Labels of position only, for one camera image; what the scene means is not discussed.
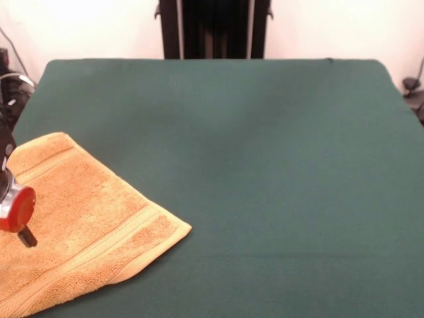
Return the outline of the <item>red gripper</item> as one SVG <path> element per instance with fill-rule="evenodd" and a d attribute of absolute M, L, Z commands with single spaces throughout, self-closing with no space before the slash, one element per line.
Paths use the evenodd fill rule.
<path fill-rule="evenodd" d="M 36 193 L 31 187 L 12 187 L 1 202 L 1 230 L 17 233 L 18 238 L 27 247 L 38 244 L 36 237 L 27 227 L 36 203 Z"/>

